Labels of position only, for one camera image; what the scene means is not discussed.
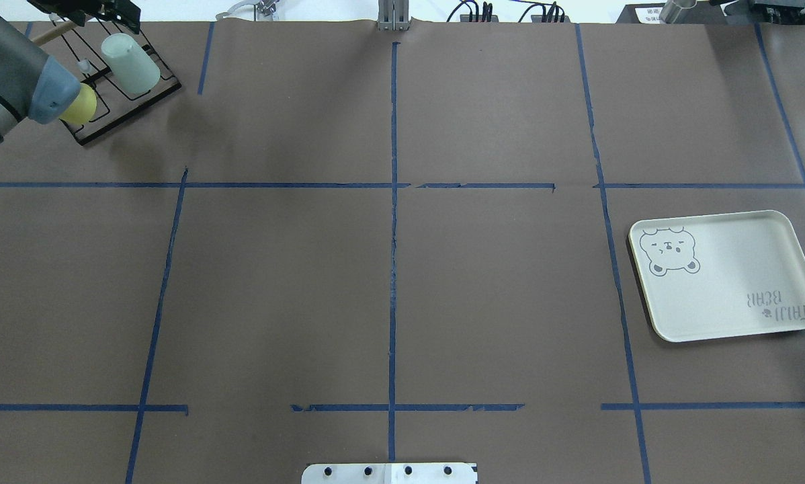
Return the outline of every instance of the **tray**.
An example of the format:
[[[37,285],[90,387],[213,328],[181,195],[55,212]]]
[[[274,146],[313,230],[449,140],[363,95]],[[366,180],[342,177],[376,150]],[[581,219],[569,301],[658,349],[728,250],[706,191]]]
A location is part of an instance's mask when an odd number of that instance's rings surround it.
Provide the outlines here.
[[[805,256],[780,212],[640,220],[630,247],[664,340],[805,329]]]

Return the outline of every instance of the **wooden stick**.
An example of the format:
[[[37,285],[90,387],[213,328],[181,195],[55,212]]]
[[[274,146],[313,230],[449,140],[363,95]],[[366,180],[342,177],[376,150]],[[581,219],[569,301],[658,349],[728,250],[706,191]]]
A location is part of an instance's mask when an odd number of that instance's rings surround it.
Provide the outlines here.
[[[87,21],[89,21],[90,18],[92,18],[91,15],[86,15]],[[72,21],[63,22],[61,25],[57,25],[56,27],[51,28],[49,31],[46,31],[40,36],[36,36],[32,40],[32,43],[34,43],[36,46],[43,46],[47,42],[56,39],[58,37],[64,36],[64,34],[69,33],[71,30],[74,30],[77,27],[80,27],[80,25],[74,24],[74,22]]]

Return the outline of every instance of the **bear face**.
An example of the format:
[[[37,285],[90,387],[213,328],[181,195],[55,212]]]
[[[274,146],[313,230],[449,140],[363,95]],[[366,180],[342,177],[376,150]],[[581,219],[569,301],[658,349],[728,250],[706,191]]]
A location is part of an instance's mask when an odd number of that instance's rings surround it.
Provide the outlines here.
[[[657,229],[645,231],[639,245],[650,260],[650,272],[664,276],[669,270],[685,270],[694,274],[701,269],[695,259],[695,238],[683,227],[679,230]]]

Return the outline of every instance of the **blue tape line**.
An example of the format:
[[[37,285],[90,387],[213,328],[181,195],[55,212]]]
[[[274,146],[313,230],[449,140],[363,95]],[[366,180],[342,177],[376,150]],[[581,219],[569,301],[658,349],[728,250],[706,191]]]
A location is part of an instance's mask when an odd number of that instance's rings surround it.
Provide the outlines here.
[[[212,53],[212,38],[214,37],[214,22],[208,22],[208,37],[206,38],[206,54],[202,58],[202,73],[200,73],[200,86],[196,89],[198,95],[202,95],[206,88],[206,70],[208,69],[208,56]]]
[[[802,183],[805,186],[805,165],[802,162],[802,156],[800,155],[800,150],[796,146],[796,140],[794,140],[794,132],[790,128],[790,121],[788,120],[788,115],[786,111],[784,111],[784,105],[781,103],[781,96],[778,92],[778,86],[776,85],[776,77],[773,76],[772,68],[770,67],[770,59],[767,58],[767,49],[764,45],[764,36],[761,33],[761,26],[759,24],[755,24],[755,37],[758,39],[758,49],[761,52],[761,59],[764,61],[764,69],[767,71],[767,77],[770,79],[770,87],[773,91],[773,98],[776,99],[776,106],[779,110],[779,115],[781,116],[781,123],[784,125],[784,130],[786,130],[786,134],[788,135],[788,142],[790,143],[790,150],[793,151],[794,159],[796,160],[796,166],[800,169],[800,177],[802,177]]]
[[[289,405],[292,411],[389,411],[390,406],[381,403],[366,404],[324,404],[324,405]],[[394,411],[518,411],[525,407],[523,403],[439,403],[424,404],[400,403]]]
[[[398,404],[397,411],[518,411],[523,403]]]
[[[605,189],[728,189],[728,190],[803,190],[804,184],[603,184]]]
[[[397,184],[398,187],[408,187],[409,184]],[[218,181],[194,181],[187,184],[190,189],[391,189],[393,184],[328,184],[322,183],[241,183],[234,181],[234,183],[218,183]]]
[[[390,337],[388,340],[388,462],[396,460],[396,52],[399,42],[390,50]]]
[[[575,38],[579,47],[579,64],[581,66],[581,81],[585,90],[585,104],[587,105],[587,121],[591,130],[591,146],[593,147],[593,157],[597,162],[597,179],[599,181],[599,198],[603,205],[603,218],[605,221],[605,236],[609,243],[609,256],[611,256],[611,274],[614,278],[615,289],[618,291],[618,303],[620,303],[621,327],[624,330],[624,354],[626,355],[626,368],[630,377],[630,392],[632,393],[633,413],[636,417],[636,435],[638,438],[638,450],[642,459],[642,474],[645,484],[650,484],[650,466],[648,464],[648,446],[644,438],[644,425],[642,425],[642,410],[639,406],[638,386],[636,385],[636,368],[632,359],[632,346],[630,344],[630,329],[626,322],[626,308],[624,307],[624,291],[621,288],[620,272],[618,271],[618,255],[615,250],[614,235],[611,230],[611,218],[609,217],[608,198],[605,193],[605,175],[603,173],[602,160],[599,156],[597,137],[593,132],[593,102],[591,102],[591,89],[587,80],[587,67],[585,65],[585,49],[581,40],[581,28],[575,24]]]
[[[0,411],[138,411],[140,405],[86,405],[74,403],[0,403]],[[145,405],[145,411],[184,413],[187,405]]]
[[[185,184],[187,183],[187,168],[181,175],[181,187],[179,188],[179,198],[175,203],[175,215],[173,216],[173,228],[169,233],[169,247],[167,248],[167,260],[163,266],[163,279],[161,281],[161,291],[157,297],[157,310],[155,312],[155,324],[151,330],[151,343],[149,344],[149,356],[145,362],[145,375],[142,378],[142,391],[139,397],[139,410],[136,412],[136,423],[134,425],[134,437],[131,443],[131,456],[128,457],[128,471],[125,482],[131,484],[133,480],[134,465],[136,464],[136,453],[139,450],[139,438],[142,433],[142,418],[144,417],[145,403],[149,397],[149,385],[151,383],[151,370],[155,363],[155,352],[157,350],[157,337],[161,331],[161,318],[163,316],[163,298],[167,293],[169,283],[169,270],[173,263],[173,248],[175,247],[175,234],[179,229],[179,218],[181,218],[181,205],[185,198]]]
[[[383,403],[364,403],[364,404],[325,404],[325,405],[289,405],[292,411],[388,411],[388,406]]]
[[[601,410],[633,410],[631,403],[604,403]],[[803,410],[805,401],[695,401],[685,403],[643,403],[642,410]]]
[[[406,188],[411,184],[397,184]],[[190,189],[390,189],[392,184],[333,184],[317,181],[316,183],[286,183],[286,181],[191,181],[185,184]],[[180,183],[175,181],[0,181],[0,189],[178,189]]]
[[[153,181],[0,181],[0,189],[172,189],[181,184]]]
[[[549,189],[555,184],[422,184],[419,189]]]

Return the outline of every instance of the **label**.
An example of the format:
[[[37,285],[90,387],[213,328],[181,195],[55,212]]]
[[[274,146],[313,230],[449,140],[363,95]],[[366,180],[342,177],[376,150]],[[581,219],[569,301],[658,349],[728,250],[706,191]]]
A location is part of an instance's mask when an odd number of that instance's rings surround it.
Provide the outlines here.
[[[758,310],[772,321],[805,321],[805,304],[789,304],[781,297],[781,291],[756,291],[746,294],[746,306]]]
[[[662,11],[663,7],[636,9],[636,17],[638,17],[638,21],[642,22],[642,24],[662,24],[662,22],[660,22],[660,12]]]

